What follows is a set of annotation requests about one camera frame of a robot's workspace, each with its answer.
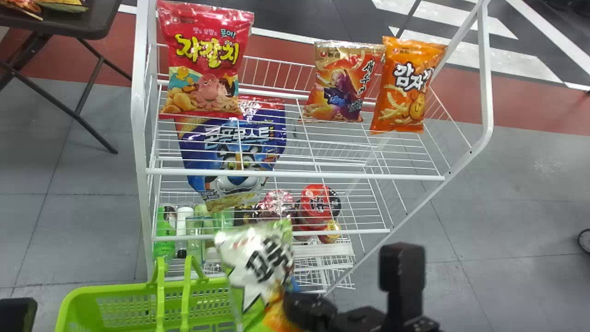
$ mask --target blue snack bag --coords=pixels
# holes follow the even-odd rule
[[[185,168],[206,170],[271,171],[285,150],[287,133],[283,100],[240,96],[244,119],[177,119]],[[267,177],[195,176],[188,182],[209,212],[258,203]]]

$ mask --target orange snack bag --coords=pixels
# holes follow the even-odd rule
[[[371,134],[423,132],[426,92],[446,45],[383,37],[387,46]]]
[[[384,45],[316,41],[316,84],[303,108],[306,121],[362,122],[360,109]]]

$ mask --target cartoon octopus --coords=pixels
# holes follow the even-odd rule
[[[217,96],[225,95],[225,87],[213,74],[203,75],[196,83],[196,89],[191,92],[191,99],[196,99],[196,105],[200,108],[218,108]]]

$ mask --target gray floor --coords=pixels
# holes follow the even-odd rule
[[[84,88],[36,82],[72,107]],[[119,155],[19,82],[0,93],[0,298],[35,298],[35,332],[53,331],[74,288],[146,279],[129,93],[97,85],[83,110]],[[425,310],[445,331],[589,329],[590,257],[575,243],[590,227],[589,144],[496,128],[482,155],[392,239],[427,247]],[[369,258],[353,274],[357,290],[331,298],[342,310],[385,309],[376,269]]]

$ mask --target black device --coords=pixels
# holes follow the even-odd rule
[[[387,312],[360,307],[337,313],[317,295],[287,293],[283,308],[289,320],[311,332],[442,332],[422,312],[426,254],[423,246],[398,242],[379,250],[379,288],[388,293]]]
[[[0,321],[2,331],[31,332],[37,302],[32,298],[3,298],[0,300]]]

